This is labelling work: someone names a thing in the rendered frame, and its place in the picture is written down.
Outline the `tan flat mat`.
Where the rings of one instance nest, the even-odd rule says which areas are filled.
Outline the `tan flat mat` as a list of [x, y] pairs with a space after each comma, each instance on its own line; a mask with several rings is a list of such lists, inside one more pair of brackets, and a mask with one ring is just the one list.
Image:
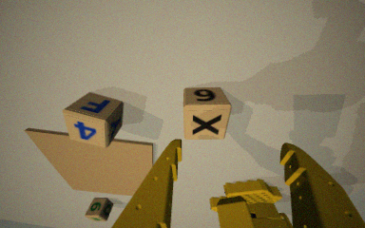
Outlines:
[[153, 142], [113, 139], [101, 147], [64, 132], [25, 132], [73, 190], [133, 196], [153, 166]]

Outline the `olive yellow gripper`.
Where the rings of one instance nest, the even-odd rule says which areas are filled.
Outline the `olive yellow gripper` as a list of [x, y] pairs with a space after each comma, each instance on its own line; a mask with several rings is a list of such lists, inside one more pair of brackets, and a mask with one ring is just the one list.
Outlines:
[[[111, 228], [170, 228], [173, 183], [182, 140], [173, 140], [152, 166]], [[280, 151], [290, 186], [293, 228], [365, 228], [345, 190], [306, 152], [284, 143]]]

